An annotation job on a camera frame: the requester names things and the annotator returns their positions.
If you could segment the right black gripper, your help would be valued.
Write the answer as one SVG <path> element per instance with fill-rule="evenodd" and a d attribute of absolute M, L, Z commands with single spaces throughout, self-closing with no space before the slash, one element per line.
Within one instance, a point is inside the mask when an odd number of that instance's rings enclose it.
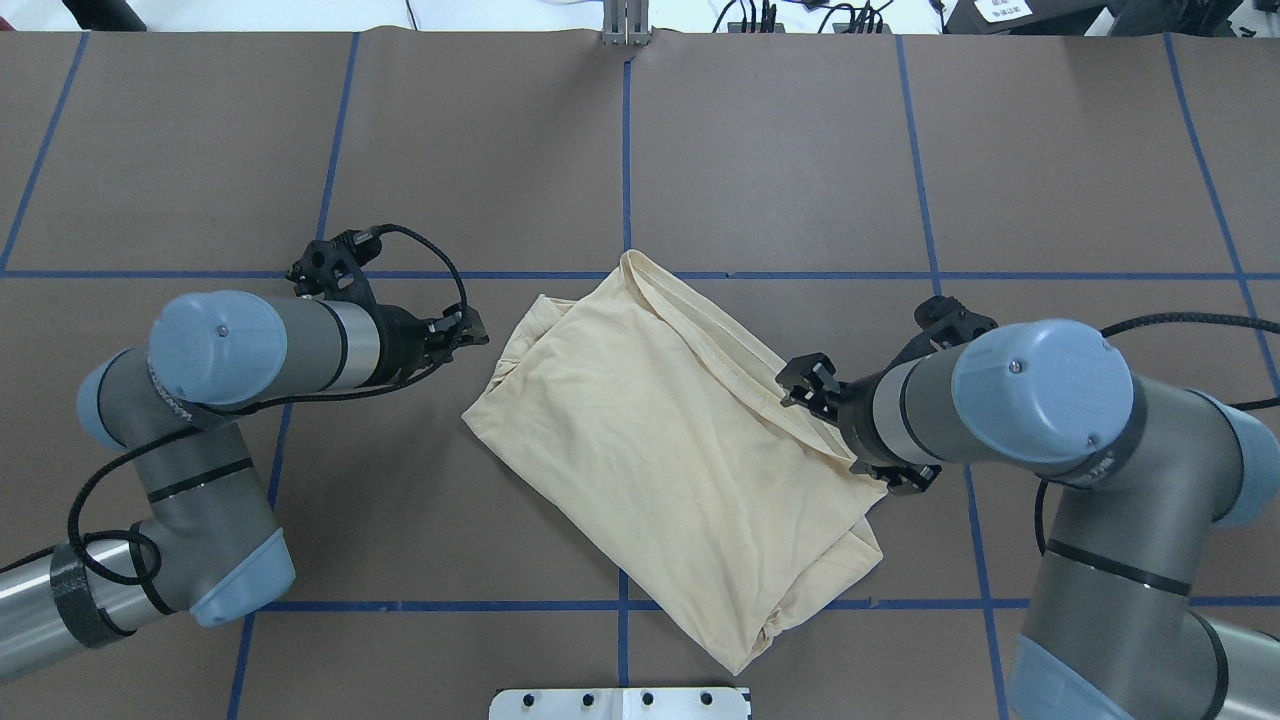
<path fill-rule="evenodd" d="M 913 369 L 940 351 L 966 345 L 998 327 L 993 318 L 940 295 L 918 305 L 913 319 L 920 332 L 876 374 L 840 380 L 829 356 L 805 354 L 787 360 L 776 375 L 783 389 L 782 406 L 801 406 L 837 428 L 854 455 L 850 471 L 879 480 L 891 495 L 900 496 L 927 492 L 943 464 L 909 428 L 904 397 Z"/>

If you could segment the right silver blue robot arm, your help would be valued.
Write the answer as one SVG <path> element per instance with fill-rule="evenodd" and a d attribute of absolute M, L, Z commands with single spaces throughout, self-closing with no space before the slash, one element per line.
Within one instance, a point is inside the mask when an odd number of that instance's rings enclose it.
<path fill-rule="evenodd" d="M 1001 325 L 954 297 L 914 313 L 918 334 L 874 374 L 841 380 L 824 354 L 777 374 L 786 406 L 831 424 L 852 471 L 892 495 L 948 464 L 997 462 L 1062 491 L 1006 684 L 1021 719 L 1275 719 L 1277 637 L 1197 612 L 1212 530 L 1277 497 L 1277 437 L 1257 404 L 1224 404 L 1134 373 L 1114 337 L 1162 324 L 1277 324 L 1157 313 L 1102 329 L 1070 319 Z"/>

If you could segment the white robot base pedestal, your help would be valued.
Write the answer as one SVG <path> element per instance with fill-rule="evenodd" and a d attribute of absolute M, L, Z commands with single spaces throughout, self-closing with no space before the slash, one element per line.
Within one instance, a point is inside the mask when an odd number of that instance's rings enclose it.
<path fill-rule="evenodd" d="M 489 719 L 753 719 L 750 691 L 735 687 L 506 689 Z"/>

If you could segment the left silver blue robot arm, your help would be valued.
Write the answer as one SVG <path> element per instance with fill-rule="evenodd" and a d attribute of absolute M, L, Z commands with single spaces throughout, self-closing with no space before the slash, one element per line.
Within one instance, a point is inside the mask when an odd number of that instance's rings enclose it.
<path fill-rule="evenodd" d="M 440 254 L 397 224 L 315 240 L 285 273 L 292 296 L 183 293 L 145 345 L 84 378 L 79 421 L 115 457 L 77 491 L 60 542 L 3 569 L 4 682 L 178 612 L 220 626 L 291 588 L 294 564 L 241 421 L 388 395 L 488 342 L 449 259 L 458 299 L 438 316 L 378 300 L 365 268 L 385 234 Z"/>

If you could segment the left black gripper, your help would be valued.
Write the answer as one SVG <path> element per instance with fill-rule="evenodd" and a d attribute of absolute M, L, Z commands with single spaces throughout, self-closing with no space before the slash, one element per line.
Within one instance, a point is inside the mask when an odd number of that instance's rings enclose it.
<path fill-rule="evenodd" d="M 366 265 L 383 251 L 384 231 L 344 231 L 310 242 L 285 273 L 294 295 L 320 304 L 334 320 L 338 365 L 328 389 L 383 389 L 411 386 L 451 363 L 458 348 L 488 345 L 479 310 L 468 302 L 453 261 L 415 231 L 403 231 L 445 265 L 458 291 L 439 316 L 415 316 L 378 301 Z"/>

